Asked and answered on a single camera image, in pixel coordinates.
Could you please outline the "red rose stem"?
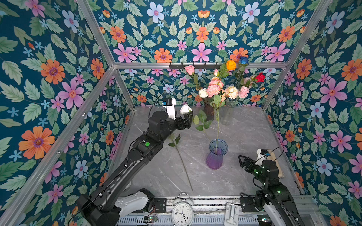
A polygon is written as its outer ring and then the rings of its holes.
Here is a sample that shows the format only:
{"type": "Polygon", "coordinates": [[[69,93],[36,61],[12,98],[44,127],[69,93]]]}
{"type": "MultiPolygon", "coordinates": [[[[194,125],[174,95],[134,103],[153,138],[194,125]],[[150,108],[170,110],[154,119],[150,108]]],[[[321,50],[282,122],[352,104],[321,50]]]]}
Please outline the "red rose stem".
{"type": "Polygon", "coordinates": [[[172,133],[169,138],[170,138],[171,142],[168,143],[168,145],[169,145],[170,147],[174,147],[174,148],[176,149],[176,151],[177,151],[177,153],[178,153],[178,155],[179,155],[179,158],[180,158],[180,160],[181,160],[182,166],[183,166],[183,168],[184,168],[184,171],[185,171],[185,173],[186,173],[186,177],[187,177],[187,180],[188,180],[190,189],[191,189],[192,192],[194,192],[194,191],[193,191],[192,183],[191,183],[190,178],[189,178],[189,174],[188,174],[187,169],[186,169],[186,165],[185,165],[185,163],[184,163],[184,161],[183,161],[181,152],[179,151],[178,146],[177,146],[177,145],[179,144],[180,140],[181,140],[181,135],[179,134],[178,136],[175,136],[175,134],[172,133]]]}
{"type": "Polygon", "coordinates": [[[253,88],[257,88],[260,86],[261,83],[264,83],[265,79],[266,76],[263,73],[252,75],[250,77],[245,77],[241,81],[240,90],[247,91],[253,88]]]}

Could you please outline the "dark pink ribbed glass vase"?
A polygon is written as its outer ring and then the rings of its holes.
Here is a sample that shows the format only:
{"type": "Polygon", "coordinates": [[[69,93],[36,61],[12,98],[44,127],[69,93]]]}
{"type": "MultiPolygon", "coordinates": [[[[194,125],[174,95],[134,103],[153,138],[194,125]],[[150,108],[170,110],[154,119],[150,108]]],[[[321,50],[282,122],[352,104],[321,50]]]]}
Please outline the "dark pink ribbed glass vase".
{"type": "Polygon", "coordinates": [[[207,121],[213,121],[214,120],[214,108],[210,105],[211,102],[213,101],[212,98],[204,98],[203,102],[204,102],[204,113],[206,114],[206,120],[207,121]]]}

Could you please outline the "purple ribbed glass vase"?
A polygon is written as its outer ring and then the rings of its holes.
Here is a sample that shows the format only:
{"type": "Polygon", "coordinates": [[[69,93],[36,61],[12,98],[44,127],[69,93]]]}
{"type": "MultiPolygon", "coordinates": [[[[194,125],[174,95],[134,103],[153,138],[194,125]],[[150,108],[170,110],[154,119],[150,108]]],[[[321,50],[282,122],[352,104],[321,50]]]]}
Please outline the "purple ribbed glass vase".
{"type": "Polygon", "coordinates": [[[206,157],[206,164],[210,169],[216,170],[222,167],[223,157],[228,152],[228,145],[222,139],[214,139],[209,144],[210,153],[206,157]]]}

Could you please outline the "white rose stem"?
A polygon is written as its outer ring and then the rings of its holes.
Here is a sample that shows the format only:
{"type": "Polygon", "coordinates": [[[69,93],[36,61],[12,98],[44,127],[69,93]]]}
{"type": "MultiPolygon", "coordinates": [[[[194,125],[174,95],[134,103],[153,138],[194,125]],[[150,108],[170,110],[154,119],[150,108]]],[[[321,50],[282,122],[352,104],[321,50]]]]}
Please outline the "white rose stem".
{"type": "Polygon", "coordinates": [[[189,105],[185,104],[181,107],[180,114],[182,114],[182,115],[183,114],[193,114],[191,127],[194,126],[197,131],[204,133],[206,138],[208,140],[211,140],[211,138],[207,134],[206,130],[210,127],[212,121],[206,120],[206,114],[204,113],[203,110],[200,110],[196,115],[194,115],[194,112],[191,109],[191,107],[189,105]]]}
{"type": "Polygon", "coordinates": [[[209,98],[209,95],[208,95],[208,92],[207,92],[207,88],[202,88],[202,89],[200,89],[198,95],[199,95],[202,99],[209,98]]]}

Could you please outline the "clear glass cup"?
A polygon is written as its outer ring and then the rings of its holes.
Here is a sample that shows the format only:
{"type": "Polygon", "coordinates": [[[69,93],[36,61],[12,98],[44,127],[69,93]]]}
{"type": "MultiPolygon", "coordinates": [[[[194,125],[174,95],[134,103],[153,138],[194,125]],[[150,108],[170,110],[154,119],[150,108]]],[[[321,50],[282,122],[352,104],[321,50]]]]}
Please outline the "clear glass cup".
{"type": "Polygon", "coordinates": [[[235,101],[226,102],[225,106],[222,108],[222,111],[221,111],[221,124],[222,125],[224,125],[224,126],[231,125],[235,106],[236,106],[235,101]]]}

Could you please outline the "pink cream peony spray stem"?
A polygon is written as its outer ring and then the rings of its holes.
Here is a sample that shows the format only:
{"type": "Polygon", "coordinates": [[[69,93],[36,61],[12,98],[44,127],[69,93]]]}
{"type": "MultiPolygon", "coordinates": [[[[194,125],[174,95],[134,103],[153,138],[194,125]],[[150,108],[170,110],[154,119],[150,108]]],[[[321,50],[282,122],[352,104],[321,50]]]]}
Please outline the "pink cream peony spray stem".
{"type": "Polygon", "coordinates": [[[217,120],[217,137],[214,152],[217,153],[219,148],[219,127],[220,127],[220,109],[225,105],[225,91],[223,89],[224,83],[222,81],[224,76],[228,76],[226,69],[214,71],[214,77],[206,89],[208,97],[211,99],[210,105],[214,109],[215,119],[217,120]]]}

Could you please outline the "pink rose stem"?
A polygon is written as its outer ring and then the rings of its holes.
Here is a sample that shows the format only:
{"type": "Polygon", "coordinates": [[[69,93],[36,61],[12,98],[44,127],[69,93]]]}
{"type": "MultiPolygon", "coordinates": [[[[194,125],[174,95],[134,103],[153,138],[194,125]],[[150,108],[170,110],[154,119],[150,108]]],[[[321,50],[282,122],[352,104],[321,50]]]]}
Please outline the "pink rose stem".
{"type": "Polygon", "coordinates": [[[193,83],[196,87],[196,90],[199,91],[200,89],[202,89],[200,83],[199,83],[199,78],[198,76],[195,74],[195,67],[194,65],[189,65],[185,67],[186,73],[192,78],[193,83]]]}

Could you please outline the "cream double-bloom flower stem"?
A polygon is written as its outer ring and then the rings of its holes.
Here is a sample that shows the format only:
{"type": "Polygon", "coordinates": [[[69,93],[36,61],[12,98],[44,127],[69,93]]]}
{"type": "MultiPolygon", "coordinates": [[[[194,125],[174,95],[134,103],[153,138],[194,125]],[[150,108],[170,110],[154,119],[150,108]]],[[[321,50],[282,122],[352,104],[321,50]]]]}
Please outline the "cream double-bloom flower stem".
{"type": "Polygon", "coordinates": [[[228,86],[225,88],[222,94],[222,101],[225,105],[233,105],[234,101],[238,98],[239,91],[234,86],[228,86]]]}

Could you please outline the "pink double carnation stem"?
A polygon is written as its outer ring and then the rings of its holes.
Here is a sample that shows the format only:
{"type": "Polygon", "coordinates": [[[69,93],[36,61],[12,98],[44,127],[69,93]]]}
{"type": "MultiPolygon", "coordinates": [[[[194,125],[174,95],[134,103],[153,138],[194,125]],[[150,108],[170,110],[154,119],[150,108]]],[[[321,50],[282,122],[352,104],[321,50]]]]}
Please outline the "pink double carnation stem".
{"type": "Polygon", "coordinates": [[[238,89],[238,91],[239,91],[239,95],[238,95],[238,98],[237,98],[236,100],[247,98],[247,97],[248,97],[248,94],[249,94],[249,92],[250,92],[250,90],[242,91],[242,90],[240,90],[240,89],[238,89]]]}

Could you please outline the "yellow rose stem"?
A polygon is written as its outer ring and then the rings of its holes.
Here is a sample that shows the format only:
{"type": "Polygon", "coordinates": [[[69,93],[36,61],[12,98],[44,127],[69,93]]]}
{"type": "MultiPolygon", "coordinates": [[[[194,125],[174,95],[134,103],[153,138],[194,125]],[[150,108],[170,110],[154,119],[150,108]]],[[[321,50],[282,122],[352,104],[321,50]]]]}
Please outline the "yellow rose stem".
{"type": "Polygon", "coordinates": [[[216,77],[219,80],[225,79],[232,74],[237,68],[237,64],[233,60],[228,60],[226,63],[222,64],[216,73],[216,77]]]}

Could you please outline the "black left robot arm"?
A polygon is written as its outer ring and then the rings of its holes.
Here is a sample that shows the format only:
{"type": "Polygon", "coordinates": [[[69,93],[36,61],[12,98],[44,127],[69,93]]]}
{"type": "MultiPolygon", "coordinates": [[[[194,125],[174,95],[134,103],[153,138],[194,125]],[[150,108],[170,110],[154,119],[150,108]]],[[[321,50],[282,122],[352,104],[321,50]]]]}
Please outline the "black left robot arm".
{"type": "Polygon", "coordinates": [[[189,129],[193,112],[172,119],[165,111],[156,111],[148,119],[148,129],[133,143],[118,168],[91,195],[76,201],[80,213],[92,226],[114,226],[121,208],[115,205],[120,194],[134,176],[163,148],[165,140],[175,131],[189,129]]]}

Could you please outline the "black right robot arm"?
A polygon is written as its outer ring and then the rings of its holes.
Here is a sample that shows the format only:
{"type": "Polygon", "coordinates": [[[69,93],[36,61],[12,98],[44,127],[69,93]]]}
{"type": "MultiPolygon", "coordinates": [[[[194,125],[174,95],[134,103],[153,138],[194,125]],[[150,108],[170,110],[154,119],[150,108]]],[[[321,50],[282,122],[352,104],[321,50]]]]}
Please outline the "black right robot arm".
{"type": "Polygon", "coordinates": [[[275,226],[303,226],[293,196],[280,182],[277,163],[264,160],[261,165],[243,155],[238,156],[239,164],[262,185],[255,193],[254,205],[258,211],[265,211],[275,226]]]}

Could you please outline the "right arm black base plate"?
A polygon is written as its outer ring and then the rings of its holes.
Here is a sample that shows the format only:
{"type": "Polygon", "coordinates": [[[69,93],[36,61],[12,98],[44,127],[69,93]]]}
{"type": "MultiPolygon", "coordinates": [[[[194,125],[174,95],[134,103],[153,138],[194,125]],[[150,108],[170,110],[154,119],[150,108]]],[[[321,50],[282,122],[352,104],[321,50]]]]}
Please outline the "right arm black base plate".
{"type": "Polygon", "coordinates": [[[254,199],[250,197],[240,197],[240,206],[242,212],[249,213],[249,212],[264,212],[264,209],[258,209],[255,206],[254,199]]]}

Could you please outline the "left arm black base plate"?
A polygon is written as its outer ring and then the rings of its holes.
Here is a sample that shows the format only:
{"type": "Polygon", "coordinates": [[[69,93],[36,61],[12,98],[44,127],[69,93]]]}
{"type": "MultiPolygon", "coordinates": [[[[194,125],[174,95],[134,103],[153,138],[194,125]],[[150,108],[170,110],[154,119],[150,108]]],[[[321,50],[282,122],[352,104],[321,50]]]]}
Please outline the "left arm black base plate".
{"type": "Polygon", "coordinates": [[[152,211],[155,213],[166,213],[167,198],[160,197],[153,200],[152,211]]]}

